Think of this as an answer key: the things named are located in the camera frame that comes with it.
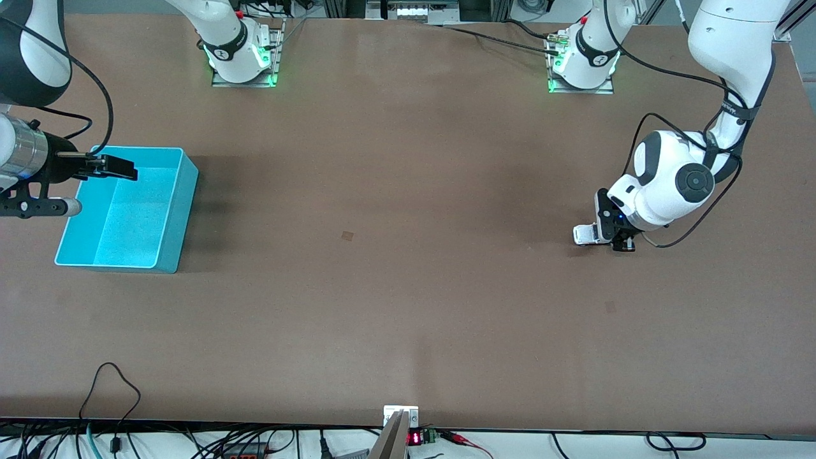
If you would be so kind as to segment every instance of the gray bracket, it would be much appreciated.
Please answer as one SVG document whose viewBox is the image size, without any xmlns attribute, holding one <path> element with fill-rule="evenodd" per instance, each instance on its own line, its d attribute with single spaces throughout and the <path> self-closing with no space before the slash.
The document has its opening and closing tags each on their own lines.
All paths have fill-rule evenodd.
<svg viewBox="0 0 816 459">
<path fill-rule="evenodd" d="M 385 405 L 383 407 L 383 426 L 388 424 L 395 412 L 400 411 L 408 412 L 408 420 L 412 429 L 419 427 L 419 407 L 406 405 Z"/>
</svg>

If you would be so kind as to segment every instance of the metal cylinder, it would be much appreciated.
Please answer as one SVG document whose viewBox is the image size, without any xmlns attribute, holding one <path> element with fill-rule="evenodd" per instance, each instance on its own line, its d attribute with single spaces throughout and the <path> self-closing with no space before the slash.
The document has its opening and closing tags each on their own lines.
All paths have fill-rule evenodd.
<svg viewBox="0 0 816 459">
<path fill-rule="evenodd" d="M 0 114 L 0 175 L 27 179 L 48 158 L 48 140 L 23 120 Z"/>
</svg>

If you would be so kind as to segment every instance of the metal base plate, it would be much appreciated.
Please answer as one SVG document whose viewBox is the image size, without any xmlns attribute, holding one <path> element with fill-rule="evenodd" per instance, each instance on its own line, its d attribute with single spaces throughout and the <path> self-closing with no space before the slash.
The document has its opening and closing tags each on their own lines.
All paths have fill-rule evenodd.
<svg viewBox="0 0 816 459">
<path fill-rule="evenodd" d="M 282 29 L 270 29 L 267 25 L 261 25 L 266 28 L 268 33 L 261 34 L 261 42 L 259 44 L 258 56 L 264 62 L 271 62 L 272 64 L 257 77 L 252 78 L 248 82 L 228 82 L 218 75 L 215 71 L 212 72 L 212 86 L 213 87 L 275 87 L 277 86 L 277 73 L 281 68 L 281 54 L 283 52 L 281 44 L 283 41 Z M 266 51 L 264 47 L 272 45 L 272 50 Z"/>
<path fill-rule="evenodd" d="M 558 45 L 550 43 L 547 40 L 544 40 L 544 47 L 548 50 L 563 51 L 559 49 Z M 614 94 L 611 76 L 609 76 L 603 84 L 594 89 L 579 89 L 571 86 L 561 75 L 552 71 L 552 67 L 555 65 L 557 59 L 560 59 L 560 57 L 547 55 L 547 88 L 549 92 L 562 94 Z"/>
<path fill-rule="evenodd" d="M 396 411 L 407 411 L 410 416 L 410 427 L 414 429 L 419 427 L 419 407 L 406 405 L 385 405 L 383 407 L 383 426 L 388 424 L 391 415 Z"/>
</svg>

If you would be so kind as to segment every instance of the connector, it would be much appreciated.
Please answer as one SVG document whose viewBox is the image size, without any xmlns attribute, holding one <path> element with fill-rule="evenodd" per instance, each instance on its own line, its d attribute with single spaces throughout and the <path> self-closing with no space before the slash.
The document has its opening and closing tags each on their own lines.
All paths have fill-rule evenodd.
<svg viewBox="0 0 816 459">
<path fill-rule="evenodd" d="M 110 439 L 110 452 L 120 452 L 122 450 L 122 439 L 113 437 Z"/>
<path fill-rule="evenodd" d="M 547 35 L 547 41 L 550 43 L 560 43 L 562 45 L 566 45 L 570 42 L 570 37 L 566 35 L 559 35 L 557 33 L 549 33 Z"/>
<path fill-rule="evenodd" d="M 323 436 L 322 431 L 320 432 L 320 459 L 335 459 L 331 455 L 331 451 L 329 451 L 329 444 L 326 442 L 326 437 Z"/>
<path fill-rule="evenodd" d="M 223 459 L 264 459 L 266 443 L 233 443 L 224 449 Z"/>
</svg>

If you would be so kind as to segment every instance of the metal frame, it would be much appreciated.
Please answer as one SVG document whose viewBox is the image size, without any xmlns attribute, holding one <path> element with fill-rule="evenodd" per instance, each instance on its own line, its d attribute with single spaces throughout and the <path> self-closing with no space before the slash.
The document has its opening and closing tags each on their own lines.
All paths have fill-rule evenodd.
<svg viewBox="0 0 816 459">
<path fill-rule="evenodd" d="M 790 42 L 791 31 L 814 11 L 816 11 L 816 0 L 801 0 L 791 5 L 776 26 L 774 39 L 778 42 Z"/>
</svg>

